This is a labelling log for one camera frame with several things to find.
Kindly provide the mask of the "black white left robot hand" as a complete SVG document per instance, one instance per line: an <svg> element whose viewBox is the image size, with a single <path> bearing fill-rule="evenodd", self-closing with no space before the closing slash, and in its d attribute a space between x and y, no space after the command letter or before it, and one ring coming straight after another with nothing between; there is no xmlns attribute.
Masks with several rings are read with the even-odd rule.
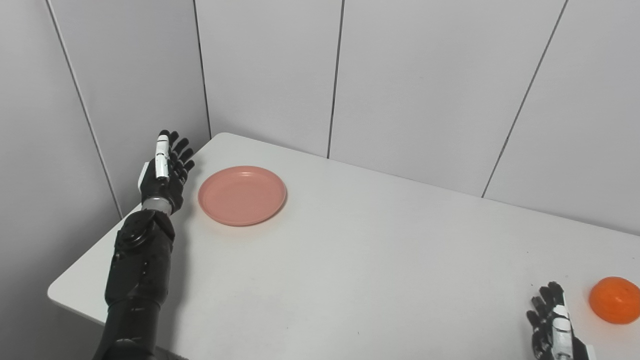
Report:
<svg viewBox="0 0 640 360"><path fill-rule="evenodd" d="M195 166L194 153L187 137L167 129L159 133L154 155L142 167L138 180L142 209L170 216L182 208L185 183Z"/></svg>

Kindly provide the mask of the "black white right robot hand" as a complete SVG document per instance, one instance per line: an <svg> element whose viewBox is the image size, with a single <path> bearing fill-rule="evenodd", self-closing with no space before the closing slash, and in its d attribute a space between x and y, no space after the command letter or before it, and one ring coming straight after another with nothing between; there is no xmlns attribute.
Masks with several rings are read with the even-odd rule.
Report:
<svg viewBox="0 0 640 360"><path fill-rule="evenodd" d="M594 347L575 335L565 292L556 281L538 289L526 312L532 328L531 348L537 360L595 360Z"/></svg>

